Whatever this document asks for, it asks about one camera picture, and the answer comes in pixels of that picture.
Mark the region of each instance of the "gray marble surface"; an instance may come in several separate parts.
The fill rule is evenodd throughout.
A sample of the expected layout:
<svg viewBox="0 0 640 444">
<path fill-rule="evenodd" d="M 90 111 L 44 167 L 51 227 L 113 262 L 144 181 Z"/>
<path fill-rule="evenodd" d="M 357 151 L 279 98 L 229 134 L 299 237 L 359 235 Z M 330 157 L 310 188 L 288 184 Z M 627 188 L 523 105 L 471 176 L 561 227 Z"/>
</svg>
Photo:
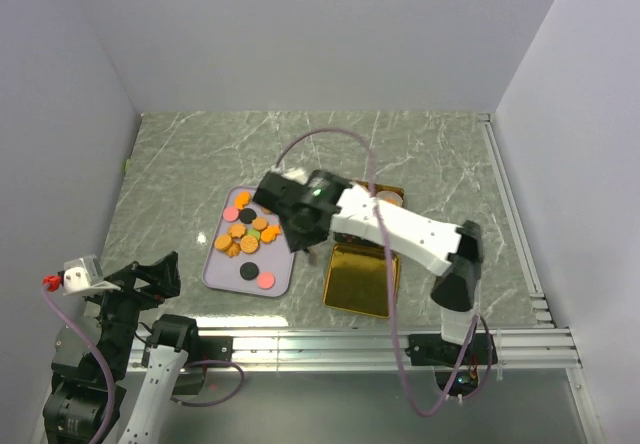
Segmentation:
<svg viewBox="0 0 640 444">
<path fill-rule="evenodd" d="M 179 253 L 182 295 L 144 315 L 198 318 L 202 326 L 304 328 L 387 325 L 387 321 L 323 305 L 332 243 L 319 246 L 310 266 L 294 264 L 287 294 L 277 299 L 211 290 L 201 276 L 225 196 L 237 185 L 255 186 L 289 141 L 309 129 L 339 126 L 371 142 L 378 182 L 403 187 L 407 207 L 462 223 L 479 222 L 486 263 L 480 308 L 492 325 L 532 325 L 535 317 L 509 231 L 482 131 L 473 113 L 234 112 L 152 113 L 143 118 L 102 256 L 105 272 L 132 260 L 151 263 Z M 300 143 L 285 165 L 364 177 L 365 153 L 340 135 Z M 402 326 L 439 323 L 429 299 L 434 277 L 402 259 L 398 315 Z"/>
</svg>

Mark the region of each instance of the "wire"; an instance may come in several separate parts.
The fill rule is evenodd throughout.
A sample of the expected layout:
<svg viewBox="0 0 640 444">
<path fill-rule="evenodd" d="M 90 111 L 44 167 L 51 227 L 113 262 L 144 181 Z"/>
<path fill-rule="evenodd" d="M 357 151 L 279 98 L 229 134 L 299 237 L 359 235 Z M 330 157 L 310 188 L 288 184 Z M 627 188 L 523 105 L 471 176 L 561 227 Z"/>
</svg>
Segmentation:
<svg viewBox="0 0 640 444">
<path fill-rule="evenodd" d="M 244 385 L 244 380 L 245 380 L 245 376 L 244 376 L 244 371 L 242 370 L 242 368 L 237 365 L 235 362 L 227 362 L 227 361 L 217 361 L 217 360 L 212 360 L 212 359 L 207 359 L 204 361 L 193 361 L 190 362 L 188 364 L 185 364 L 184 367 L 195 367 L 195 366 L 223 366 L 223 367 L 233 367 L 236 371 L 238 371 L 238 373 L 240 374 L 240 381 L 238 382 L 238 384 L 236 385 L 235 389 L 233 391 L 231 391 L 229 394 L 227 394 L 224 397 L 221 397 L 220 399 L 216 399 L 215 401 L 209 401 L 209 402 L 189 402 L 189 401 L 183 401 L 181 399 L 178 399 L 177 397 L 171 397 L 171 400 L 173 402 L 177 402 L 178 404 L 180 404 L 181 406 L 185 406 L 185 407 L 210 407 L 210 406 L 217 406 L 218 404 L 222 404 L 225 401 L 228 401 L 229 399 L 231 399 L 233 396 L 235 396 L 236 394 L 238 394 L 238 392 L 240 392 L 240 389 L 242 389 L 242 386 Z"/>
<path fill-rule="evenodd" d="M 489 332 L 489 325 L 487 324 L 487 321 L 485 320 L 484 317 L 482 317 L 482 316 L 478 316 L 478 317 L 480 319 L 480 322 L 482 323 L 482 327 L 484 327 L 484 333 L 485 333 L 485 335 L 487 337 L 487 350 L 489 351 L 489 357 L 487 359 L 487 370 L 484 372 L 484 375 L 482 376 L 482 379 L 480 379 L 478 387 L 476 387 L 473 391 L 471 391 L 466 396 L 463 396 L 462 397 L 463 400 L 466 400 L 466 399 L 469 399 L 469 398 L 475 396 L 476 394 L 478 394 L 482 390 L 482 388 L 487 383 L 487 380 L 489 380 L 489 376 L 490 376 L 490 372 L 491 372 L 491 363 L 493 361 L 493 343 L 491 342 L 491 333 Z"/>
<path fill-rule="evenodd" d="M 115 408 L 115 403 L 116 403 L 116 384 L 113 381 L 113 375 L 111 374 L 111 369 L 109 369 L 109 364 L 107 364 L 106 359 L 104 358 L 104 356 L 102 355 L 102 353 L 100 352 L 100 350 L 96 347 L 96 345 L 91 342 L 91 339 L 89 339 L 89 337 L 82 331 L 82 329 L 80 329 L 70 318 L 69 316 L 67 316 L 62 309 L 60 309 L 55 302 L 53 302 L 53 299 L 51 299 L 51 296 L 49 296 L 49 284 L 45 283 L 42 287 L 41 287 L 41 292 L 42 292 L 42 297 L 44 297 L 45 302 L 47 303 L 47 305 L 51 308 L 51 310 L 57 314 L 57 316 L 62 319 L 62 321 L 69 326 L 69 328 L 75 332 L 78 337 L 80 339 L 82 339 L 82 341 L 87 345 L 87 347 L 89 348 L 89 350 L 91 351 L 91 354 L 93 354 L 93 357 L 96 359 L 96 361 L 98 362 L 98 365 L 100 366 L 100 369 L 102 369 L 102 373 L 104 374 L 104 380 L 107 384 L 107 406 L 106 409 L 104 411 L 104 415 L 102 417 L 102 423 L 100 424 L 100 427 L 98 428 L 98 431 L 94 434 L 93 438 L 91 438 L 91 441 L 89 441 L 89 444 L 97 444 L 98 442 L 100 442 L 102 440 L 102 438 L 104 437 L 105 433 L 107 432 L 107 429 L 109 428 L 109 424 L 111 423 L 111 418 L 113 417 L 113 410 Z"/>
<path fill-rule="evenodd" d="M 153 329 L 151 329 L 151 327 L 146 325 L 144 322 L 138 322 L 138 325 L 144 327 L 145 331 L 147 331 L 150 335 L 153 334 Z M 134 335 L 134 337 L 136 339 L 138 339 L 139 341 L 143 342 L 145 346 L 149 346 L 150 345 L 145 339 L 140 337 L 140 334 L 138 334 L 137 331 L 133 331 L 133 335 Z"/>
<path fill-rule="evenodd" d="M 349 136 L 353 139 L 355 139 L 356 141 L 358 141 L 362 147 L 365 149 L 365 151 L 367 152 L 367 180 L 368 180 L 368 184 L 369 184 L 369 193 L 371 194 L 371 197 L 375 198 L 376 195 L 376 187 L 375 187 L 375 166 L 376 166 L 376 156 L 375 156 L 375 152 L 373 151 L 373 149 L 371 149 L 369 147 L 369 144 L 367 143 L 367 141 L 365 141 L 365 139 L 359 135 L 356 132 L 350 131 L 348 129 L 341 129 L 338 127 L 326 127 L 326 128 L 319 128 L 319 129 L 313 129 L 309 132 L 305 132 L 304 134 L 302 134 L 301 136 L 299 136 L 297 139 L 291 141 L 289 144 L 287 144 L 287 146 L 282 150 L 282 152 L 280 153 L 280 155 L 278 156 L 278 159 L 276 160 L 276 167 L 278 167 L 280 165 L 280 163 L 282 162 L 282 159 L 284 158 L 284 156 L 296 145 L 298 144 L 300 141 L 306 139 L 309 136 L 312 136 L 314 134 L 321 134 L 321 133 L 328 133 L 328 132 L 333 132 L 333 133 L 338 133 L 338 134 L 344 134 L 346 136 Z M 475 333 L 475 329 L 478 325 L 478 315 L 474 315 L 473 318 L 471 319 L 471 325 L 469 326 L 469 330 L 467 331 L 467 335 L 462 343 L 462 347 L 460 348 L 460 353 L 458 354 L 458 358 L 456 359 L 456 363 L 453 366 L 453 370 L 451 371 L 451 375 L 449 376 L 449 380 L 447 381 L 447 384 L 445 385 L 442 393 L 440 394 L 440 396 L 438 397 L 437 402 L 434 404 L 434 406 L 431 409 L 428 410 L 423 410 L 421 409 L 415 399 L 415 396 L 413 394 L 413 390 L 411 389 L 410 385 L 409 385 L 409 377 L 407 375 L 407 371 L 404 368 L 404 364 L 402 362 L 402 351 L 400 349 L 400 339 L 398 337 L 398 319 L 396 316 L 396 306 L 395 306 L 395 289 L 394 289 L 394 285 L 393 285 L 393 265 L 392 265 L 392 259 L 391 259 L 391 240 L 390 240 L 390 236 L 389 236 L 389 231 L 387 229 L 387 226 L 384 224 L 384 219 L 382 219 L 382 215 L 380 214 L 380 209 L 378 207 L 378 202 L 377 200 L 375 201 L 374 207 L 373 207 L 373 212 L 376 216 L 376 219 L 378 220 L 378 224 L 380 225 L 380 233 L 382 234 L 382 241 L 384 243 L 384 257 L 385 257 L 385 261 L 386 261 L 386 271 L 387 271 L 387 301 L 389 304 L 389 321 L 391 323 L 391 342 L 393 344 L 393 352 L 396 358 L 396 365 L 398 366 L 398 376 L 400 378 L 400 383 L 402 384 L 402 387 L 404 389 L 404 393 L 407 396 L 407 400 L 409 401 L 409 405 L 411 406 L 411 408 L 416 412 L 416 414 L 418 414 L 419 416 L 422 417 L 431 417 L 433 416 L 435 413 L 437 413 L 440 410 L 440 407 L 442 406 L 442 404 L 444 403 L 447 395 L 449 394 L 449 391 L 451 390 L 451 387 L 453 386 L 453 382 L 456 378 L 456 375 L 458 374 L 459 370 L 460 370 L 460 366 L 462 365 L 462 361 L 464 359 L 465 353 L 467 351 L 467 348 L 469 347 L 469 343 L 471 342 L 471 338 L 473 337 L 474 333 Z M 486 326 L 486 322 L 484 321 L 484 319 L 482 319 L 482 323 L 485 326 L 485 330 L 487 332 L 487 339 L 489 340 L 489 348 L 491 349 L 491 335 L 489 334 L 489 329 Z M 489 371 L 491 368 L 491 366 L 489 365 L 487 367 L 487 371 Z M 471 392 L 468 396 L 472 396 L 477 394 L 477 392 L 482 388 L 484 381 L 486 381 L 486 377 L 483 377 L 482 382 L 478 385 L 478 388 L 475 389 L 473 392 Z"/>
<path fill-rule="evenodd" d="M 138 322 L 138 325 L 144 327 L 145 331 L 147 331 L 149 334 L 153 334 L 153 329 L 151 329 L 151 326 L 145 324 L 142 321 Z"/>
<path fill-rule="evenodd" d="M 136 331 L 133 331 L 133 336 L 139 341 L 141 341 L 145 346 L 149 346 L 149 343 L 146 340 L 144 340 L 142 337 L 140 337 L 140 334 L 138 334 Z"/>
</svg>

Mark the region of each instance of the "metal frame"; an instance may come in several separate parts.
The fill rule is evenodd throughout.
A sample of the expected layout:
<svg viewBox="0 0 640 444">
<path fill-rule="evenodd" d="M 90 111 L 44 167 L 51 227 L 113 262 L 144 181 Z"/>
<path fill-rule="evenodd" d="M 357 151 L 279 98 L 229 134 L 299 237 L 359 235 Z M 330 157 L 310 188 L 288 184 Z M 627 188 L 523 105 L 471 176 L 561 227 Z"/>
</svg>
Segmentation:
<svg viewBox="0 0 640 444">
<path fill-rule="evenodd" d="M 481 114 L 478 117 L 478 123 L 483 130 L 483 137 L 487 150 L 489 151 L 489 159 L 493 167 L 493 173 L 498 183 L 498 189 L 500 191 L 500 197 L 507 212 L 507 219 L 509 220 L 509 227 L 513 235 L 513 240 L 516 243 L 516 249 L 518 251 L 518 257 L 520 258 L 520 265 L 524 271 L 524 277 L 527 281 L 527 287 L 531 294 L 541 294 L 542 286 L 540 285 L 540 279 L 536 272 L 536 267 L 533 263 L 533 257 L 531 256 L 531 250 L 529 249 L 529 243 L 522 227 L 522 221 L 520 220 L 520 214 L 516 207 L 513 193 L 511 192 L 511 186 L 507 179 L 507 173 L 502 163 L 502 157 L 500 156 L 500 150 L 496 142 L 495 135 L 493 133 L 492 116 L 491 114 Z"/>
<path fill-rule="evenodd" d="M 408 347 L 409 334 L 439 334 L 439 329 L 405 329 L 400 346 Z M 580 358 L 568 329 L 495 329 L 498 372 L 502 369 L 578 369 Z M 253 372 L 365 372 L 397 370 L 389 331 L 201 329 L 205 341 L 216 336 L 233 338 L 233 362 Z M 136 341 L 128 372 L 144 372 L 140 366 L 144 345 Z M 407 370 L 447 369 L 411 367 Z"/>
<path fill-rule="evenodd" d="M 509 227 L 513 235 L 513 240 L 516 243 L 516 249 L 518 251 L 518 257 L 520 259 L 520 265 L 525 274 L 527 281 L 527 287 L 529 288 L 529 296 L 533 308 L 536 311 L 536 318 L 538 319 L 538 325 L 536 327 L 555 327 L 551 312 L 549 311 L 549 305 L 547 304 L 540 279 L 533 262 L 531 255 L 531 249 L 520 220 L 520 214 L 516 207 L 515 199 L 509 185 L 507 173 L 502 162 L 498 143 L 493 132 L 493 115 L 492 114 L 480 114 L 478 116 L 478 123 L 483 131 L 483 136 L 487 150 L 489 151 L 489 158 L 491 159 L 491 165 L 493 172 L 498 183 L 498 189 L 500 191 L 500 197 L 504 204 L 507 219 L 509 220 Z M 571 332 L 567 329 L 568 335 L 571 336 Z M 577 360 L 578 366 L 566 367 L 567 378 L 571 388 L 571 393 L 578 411 L 578 417 L 582 424 L 587 442 L 589 444 L 602 444 L 606 442 L 606 437 L 602 430 L 600 420 L 596 407 L 591 399 L 591 394 L 587 387 L 582 364 L 579 357 Z"/>
<path fill-rule="evenodd" d="M 582 369 L 567 369 L 567 378 L 571 386 L 573 400 L 576 403 L 582 429 L 589 444 L 607 442 L 596 406 L 591 399 Z"/>
</svg>

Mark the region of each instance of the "white enclosure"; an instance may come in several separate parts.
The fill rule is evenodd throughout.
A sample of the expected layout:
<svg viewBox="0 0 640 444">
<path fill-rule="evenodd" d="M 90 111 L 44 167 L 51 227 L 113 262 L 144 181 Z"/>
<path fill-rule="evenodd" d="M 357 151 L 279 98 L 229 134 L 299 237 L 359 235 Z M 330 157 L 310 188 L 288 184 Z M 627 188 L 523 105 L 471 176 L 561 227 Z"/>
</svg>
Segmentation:
<svg viewBox="0 0 640 444">
<path fill-rule="evenodd" d="M 637 441 L 640 1 L 1 2 L 0 441 L 33 433 L 38 287 L 100 254 L 140 113 L 254 109 L 495 113 L 554 317 L 609 442 Z"/>
</svg>

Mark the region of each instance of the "red connector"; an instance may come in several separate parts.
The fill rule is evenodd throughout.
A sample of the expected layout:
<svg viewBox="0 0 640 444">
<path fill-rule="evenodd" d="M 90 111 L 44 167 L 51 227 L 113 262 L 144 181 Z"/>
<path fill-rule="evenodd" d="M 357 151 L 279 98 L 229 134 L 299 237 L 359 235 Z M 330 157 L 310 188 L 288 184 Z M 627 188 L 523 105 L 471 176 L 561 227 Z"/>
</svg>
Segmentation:
<svg viewBox="0 0 640 444">
<path fill-rule="evenodd" d="M 60 276 L 47 276 L 42 280 L 42 284 L 48 284 L 47 291 L 55 292 L 60 288 L 62 278 Z"/>
</svg>

